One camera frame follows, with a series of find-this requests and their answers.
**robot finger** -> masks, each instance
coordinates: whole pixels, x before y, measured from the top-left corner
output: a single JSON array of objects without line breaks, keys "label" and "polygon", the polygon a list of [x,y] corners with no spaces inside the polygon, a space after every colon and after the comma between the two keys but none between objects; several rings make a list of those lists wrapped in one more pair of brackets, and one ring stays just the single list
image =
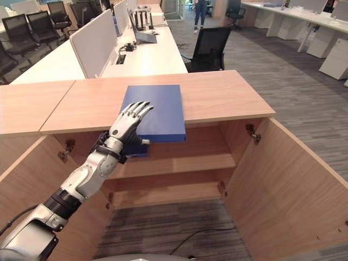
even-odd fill
[{"label": "robot finger", "polygon": [[146,106],[140,113],[138,113],[137,117],[142,120],[142,118],[144,118],[144,116],[153,108],[153,106]]},{"label": "robot finger", "polygon": [[128,110],[127,110],[127,115],[130,115],[140,104],[143,102],[136,102],[134,103]]},{"label": "robot finger", "polygon": [[150,102],[143,102],[142,104],[140,104],[134,111],[134,116],[133,117],[136,117],[138,115],[138,113],[140,113],[144,107],[148,106],[150,104]]},{"label": "robot finger", "polygon": [[134,105],[134,103],[135,102],[133,102],[133,103],[131,103],[131,104],[129,104],[129,105],[127,105],[123,110],[122,110],[122,112],[121,112],[121,114],[123,115],[123,114],[125,114],[126,113],[126,111],[128,111],[128,109],[131,107],[131,106],[133,106]]}]

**person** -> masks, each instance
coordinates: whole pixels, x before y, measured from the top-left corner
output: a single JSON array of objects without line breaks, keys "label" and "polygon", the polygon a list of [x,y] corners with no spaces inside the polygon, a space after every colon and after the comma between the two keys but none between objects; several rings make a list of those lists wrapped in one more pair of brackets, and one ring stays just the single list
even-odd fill
[{"label": "person", "polygon": [[201,28],[203,28],[204,21],[206,19],[206,13],[207,13],[207,2],[206,0],[194,0],[194,5],[196,10],[194,33],[196,34],[198,32],[198,21],[200,19],[200,16],[201,16]]}]

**wooden cabinet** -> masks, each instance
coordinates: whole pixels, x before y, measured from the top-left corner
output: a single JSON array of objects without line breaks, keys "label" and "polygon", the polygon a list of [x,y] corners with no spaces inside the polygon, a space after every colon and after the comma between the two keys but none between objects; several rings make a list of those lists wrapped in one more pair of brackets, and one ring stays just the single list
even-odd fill
[{"label": "wooden cabinet", "polygon": [[[100,192],[87,201],[58,235],[53,259],[91,257],[110,216],[109,194],[114,208],[221,198],[255,260],[348,240],[347,182],[272,118],[235,71],[74,82],[43,125],[32,126],[49,135],[0,176],[1,209],[9,209],[0,221],[44,201],[85,161],[116,118],[127,85],[174,83],[181,86],[187,141],[150,145],[148,158],[118,165],[104,183],[106,197]],[[63,163],[57,154],[67,139],[76,145]]]},{"label": "wooden cabinet", "polygon": [[[0,223],[20,211],[45,202],[78,164],[69,156],[63,163],[57,154],[62,145],[51,135],[41,136],[0,176]],[[89,260],[111,216],[102,192],[84,203],[60,233],[50,260]]]}]

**white partition panel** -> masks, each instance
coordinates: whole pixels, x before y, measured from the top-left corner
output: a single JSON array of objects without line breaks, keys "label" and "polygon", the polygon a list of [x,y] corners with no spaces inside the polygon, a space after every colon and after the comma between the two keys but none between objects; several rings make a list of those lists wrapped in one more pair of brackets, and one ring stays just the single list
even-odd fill
[{"label": "white partition panel", "polygon": [[2,23],[1,19],[6,17],[9,17],[9,14],[7,13],[5,7],[0,5],[0,23]]},{"label": "white partition panel", "polygon": [[122,35],[125,29],[128,26],[128,12],[127,12],[127,1],[122,0],[118,4],[114,5],[114,13],[116,16],[117,27],[119,28],[119,32]]},{"label": "white partition panel", "polygon": [[11,4],[12,10],[20,14],[31,14],[41,11],[35,0]]},{"label": "white partition panel", "polygon": [[70,41],[85,77],[99,77],[117,44],[111,10],[100,14],[72,34]]}]

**person's legs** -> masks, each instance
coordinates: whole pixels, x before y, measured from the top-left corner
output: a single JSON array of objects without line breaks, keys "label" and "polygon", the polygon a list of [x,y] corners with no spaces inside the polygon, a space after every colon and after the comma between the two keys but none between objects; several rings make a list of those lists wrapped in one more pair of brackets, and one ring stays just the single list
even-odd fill
[{"label": "person's legs", "polygon": [[197,33],[198,30],[198,20],[200,19],[200,12],[201,12],[201,8],[200,8],[200,4],[197,3],[196,4],[196,17],[195,17],[195,33]]},{"label": "person's legs", "polygon": [[200,0],[201,5],[201,28],[204,25],[204,21],[206,20],[207,14],[207,2],[205,0]]}]

